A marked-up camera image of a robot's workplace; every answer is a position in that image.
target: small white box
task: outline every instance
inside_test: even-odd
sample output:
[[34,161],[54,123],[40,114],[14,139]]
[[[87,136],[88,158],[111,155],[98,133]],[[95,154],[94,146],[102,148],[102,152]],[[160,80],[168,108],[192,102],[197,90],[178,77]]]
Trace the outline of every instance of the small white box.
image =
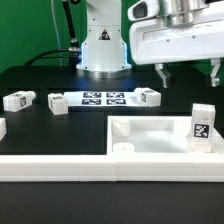
[[68,101],[61,93],[49,94],[48,106],[54,115],[68,114]]
[[211,152],[215,106],[193,104],[190,150]]
[[137,100],[146,103],[148,107],[158,107],[161,105],[161,93],[150,88],[136,88]]
[[0,141],[6,135],[5,118],[0,118]]
[[3,97],[5,111],[17,112],[32,105],[32,100],[36,94],[33,91],[18,91]]

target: white tray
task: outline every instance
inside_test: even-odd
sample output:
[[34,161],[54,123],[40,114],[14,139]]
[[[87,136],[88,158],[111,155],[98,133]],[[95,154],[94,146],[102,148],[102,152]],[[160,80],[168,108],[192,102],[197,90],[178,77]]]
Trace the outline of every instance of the white tray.
[[[113,119],[128,118],[130,135],[114,136]],[[224,140],[214,129],[212,152],[190,152],[189,136],[173,135],[175,120],[191,117],[130,116],[108,118],[107,154],[117,162],[118,180],[224,181]],[[131,143],[135,152],[113,152],[113,145]]]

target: black and white pattern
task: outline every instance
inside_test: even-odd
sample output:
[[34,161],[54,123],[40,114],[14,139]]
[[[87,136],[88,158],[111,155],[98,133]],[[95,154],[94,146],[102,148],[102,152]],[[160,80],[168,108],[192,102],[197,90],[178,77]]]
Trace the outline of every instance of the black and white pattern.
[[99,100],[99,99],[83,99],[82,105],[101,105],[101,100]]
[[145,93],[154,93],[155,91],[153,90],[146,90]]
[[21,107],[26,106],[26,97],[22,97],[22,98],[20,98],[20,106],[21,106]]
[[107,99],[107,105],[126,105],[124,99]]
[[62,100],[63,98],[61,96],[53,97],[54,100]]
[[194,124],[194,138],[209,139],[211,132],[211,125],[208,124]]
[[84,92],[83,98],[101,98],[101,93],[98,92]]
[[142,93],[142,97],[141,97],[142,102],[146,102],[146,94]]
[[107,93],[107,98],[124,98],[124,93]]

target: white block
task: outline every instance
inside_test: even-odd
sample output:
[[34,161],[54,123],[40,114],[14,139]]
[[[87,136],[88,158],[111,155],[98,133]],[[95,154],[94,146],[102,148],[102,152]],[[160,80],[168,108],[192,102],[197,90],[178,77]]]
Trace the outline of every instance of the white block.
[[32,100],[36,98],[33,91],[18,91],[3,97],[5,111],[17,112],[32,105]]
[[190,150],[211,152],[215,106],[193,104]]
[[130,120],[127,118],[114,118],[112,124],[112,133],[115,136],[130,135]]
[[0,118],[0,141],[6,135],[5,118]]
[[161,93],[150,88],[136,88],[137,100],[145,103],[148,107],[158,107],[161,105]]
[[61,93],[49,94],[48,106],[54,115],[68,114],[68,101]]

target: white plastic part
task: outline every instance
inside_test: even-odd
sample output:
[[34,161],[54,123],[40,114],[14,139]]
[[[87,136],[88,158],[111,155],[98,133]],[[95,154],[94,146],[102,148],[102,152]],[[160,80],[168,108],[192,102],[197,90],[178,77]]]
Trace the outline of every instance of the white plastic part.
[[[133,10],[136,6],[138,6],[142,2],[146,3],[147,5],[147,15],[142,18],[135,18]],[[152,17],[157,16],[158,14],[159,14],[159,0],[141,0],[128,9],[128,19],[131,21],[150,19]]]
[[5,111],[17,112],[32,105],[32,100],[36,98],[33,91],[18,91],[3,97]]
[[159,64],[224,57],[224,1],[194,12],[192,24],[165,27],[162,17],[136,22],[130,29],[136,64]]
[[122,153],[127,156],[127,153],[134,153],[135,146],[128,142],[119,142],[113,145],[113,153]]
[[150,88],[136,88],[135,93],[139,102],[145,103],[148,107],[161,105],[161,93]]
[[214,105],[193,104],[190,138],[192,151],[211,152],[215,113]]
[[68,101],[61,93],[49,94],[48,106],[54,115],[68,114]]
[[5,118],[0,118],[0,141],[4,138],[5,135],[6,135]]
[[130,135],[130,121],[127,118],[115,118],[112,125],[112,133],[115,136]]

